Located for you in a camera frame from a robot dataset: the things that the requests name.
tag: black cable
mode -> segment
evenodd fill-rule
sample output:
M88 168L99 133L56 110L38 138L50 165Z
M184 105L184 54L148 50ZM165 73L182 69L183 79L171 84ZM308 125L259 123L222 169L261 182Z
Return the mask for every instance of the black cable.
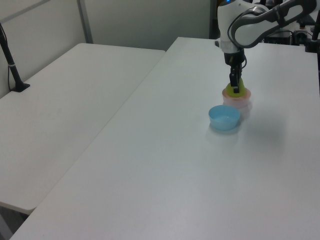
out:
M241 67L241 69L244 69L247 66L247 57L246 57L246 55L244 55L244 60L245 60L245 64L244 64L243 67Z
M8 66L8 88L9 88L9 91L11 92L9 77L10 77L10 67Z
M1 23L0 23L0 29L4 35L4 38L5 38L5 42L6 42L6 45L8 45L8 39L7 39L7 35L6 35L6 32L4 30L4 28L2 27ZM11 92L11 88L10 88L10 67L8 65L8 88L9 88L9 91Z
M5 42L6 42L6 44L8 45L7 35L6 35L6 32L5 32L4 28L3 28L2 25L1 25L1 22L0 22L0 29L1 29L1 31L2 31L2 33L3 33L3 35L4 35Z
M277 31L277 32L271 33L271 34L269 34L269 35L268 35L268 36L266 36L266 37L270 37L270 36L272 36L272 35L281 34L281 33L291 33L291 35L292 35L292 34L294 34L294 32L293 32L293 31L290 31L290 30L283 30L283 31Z
M296 30L296 31L294 31L293 33L294 33L294 34L295 34L295 33L305 33L305 34L309 34L309 35L312 37L312 34L311 34L310 32L308 32L308 31Z
M231 39L230 34L229 34L229 31L230 31L230 28L231 28L232 24L234 24L235 21L236 21L238 18L240 18L243 14L244 14L244 13L241 13L239 16L237 16L237 17L232 21L232 23L229 25L228 30L226 31L226 34L228 35L228 38L229 38L230 41L233 43L233 45L235 45L237 48L239 48L239 47L238 47L238 45Z

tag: pink bowl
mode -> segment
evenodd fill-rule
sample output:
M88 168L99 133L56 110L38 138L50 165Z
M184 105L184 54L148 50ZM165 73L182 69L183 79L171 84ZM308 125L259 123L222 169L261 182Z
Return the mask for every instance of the pink bowl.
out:
M251 92L247 88L245 89L245 94L241 97L229 96L227 94L226 89L223 89L223 91L222 91L223 103L225 105L229 105L229 106L235 107L237 109L241 109L241 108L244 108L245 106L247 106L249 103L250 96L251 96Z

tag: green object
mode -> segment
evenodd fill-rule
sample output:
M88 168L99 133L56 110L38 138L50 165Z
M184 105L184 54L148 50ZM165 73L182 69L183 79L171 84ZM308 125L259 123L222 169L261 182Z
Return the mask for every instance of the green object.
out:
M239 98L246 94L246 89L244 85L244 81L242 78L239 79L239 93L234 93L234 88L229 83L225 88L226 94L233 98Z

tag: black stand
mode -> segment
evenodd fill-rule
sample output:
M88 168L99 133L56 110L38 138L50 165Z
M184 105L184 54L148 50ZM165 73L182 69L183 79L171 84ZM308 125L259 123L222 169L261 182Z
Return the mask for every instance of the black stand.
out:
M318 12L318 15L316 17L314 31L311 40L307 40L305 43L305 51L307 53L318 53L319 52L319 45L320 41L318 40L320 32L320 11Z
M0 24L0 28L1 28L0 29L0 45L2 47L6 61L8 62L8 66L11 70L12 76L15 81L15 87L12 89L12 91L21 93L23 90L30 87L30 84L26 84L21 81L16 64L15 64L14 59L12 58L12 55L10 53L7 38L5 37L5 33L3 32L3 28L1 26L1 24Z

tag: bowl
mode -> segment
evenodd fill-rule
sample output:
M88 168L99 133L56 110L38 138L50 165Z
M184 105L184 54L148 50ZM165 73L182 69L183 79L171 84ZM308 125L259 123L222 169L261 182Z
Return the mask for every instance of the bowl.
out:
M223 97L223 103L225 105L229 105L229 106L235 107L237 109L241 109L241 108L244 108L245 106L248 105L249 99L251 97L251 92L249 89L246 88L245 94L243 96L232 97L227 94L226 89L223 89L222 97Z
M218 105L209 110L212 127L221 131L234 129L240 119L240 111L233 106Z

